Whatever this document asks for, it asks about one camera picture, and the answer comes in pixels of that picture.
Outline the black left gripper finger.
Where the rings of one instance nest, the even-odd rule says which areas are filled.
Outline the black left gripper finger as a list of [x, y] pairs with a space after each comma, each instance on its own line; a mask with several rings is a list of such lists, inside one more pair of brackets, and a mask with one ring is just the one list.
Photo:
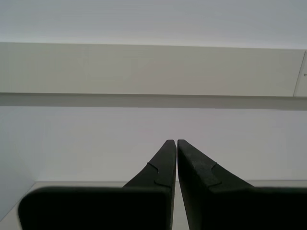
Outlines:
[[180, 189], [191, 230], [304, 230], [307, 190], [255, 187], [187, 141], [177, 142]]
[[123, 187], [48, 186], [24, 196], [24, 230], [169, 230], [172, 228], [177, 148], [167, 140]]

